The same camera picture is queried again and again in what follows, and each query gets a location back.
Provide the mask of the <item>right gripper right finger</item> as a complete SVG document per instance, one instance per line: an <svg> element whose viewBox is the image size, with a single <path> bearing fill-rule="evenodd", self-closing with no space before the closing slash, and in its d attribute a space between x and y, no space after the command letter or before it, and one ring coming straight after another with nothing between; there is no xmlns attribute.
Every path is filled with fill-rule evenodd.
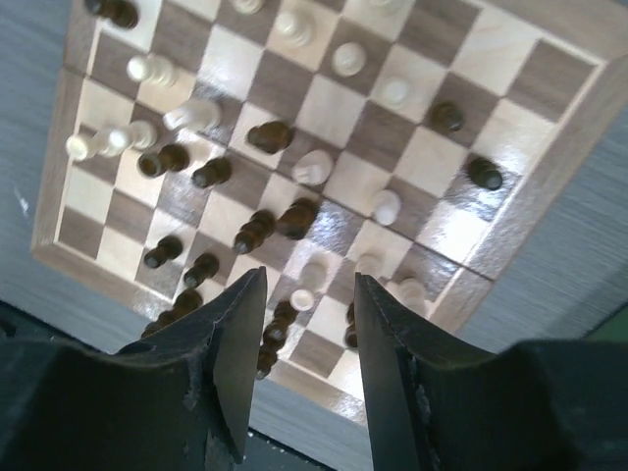
<svg viewBox="0 0 628 471"><path fill-rule="evenodd" d="M623 470L627 346L523 340L491 353L357 275L354 313L377 470Z"/></svg>

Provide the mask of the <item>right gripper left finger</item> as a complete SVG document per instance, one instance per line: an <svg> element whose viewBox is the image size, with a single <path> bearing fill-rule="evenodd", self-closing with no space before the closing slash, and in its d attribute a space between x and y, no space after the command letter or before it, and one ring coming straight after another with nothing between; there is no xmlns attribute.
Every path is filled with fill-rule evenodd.
<svg viewBox="0 0 628 471"><path fill-rule="evenodd" d="M267 296L263 268L114 354L1 344L5 470L230 470L244 458Z"/></svg>

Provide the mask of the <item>dark knight chess piece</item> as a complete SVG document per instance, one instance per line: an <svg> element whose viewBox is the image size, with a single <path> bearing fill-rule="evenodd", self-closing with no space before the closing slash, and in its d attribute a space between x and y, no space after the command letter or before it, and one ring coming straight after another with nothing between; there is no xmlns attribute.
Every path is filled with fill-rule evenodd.
<svg viewBox="0 0 628 471"><path fill-rule="evenodd" d="M291 240L305 238L317 218L318 210L316 201L306 197L296 199L278 219L276 232Z"/></svg>

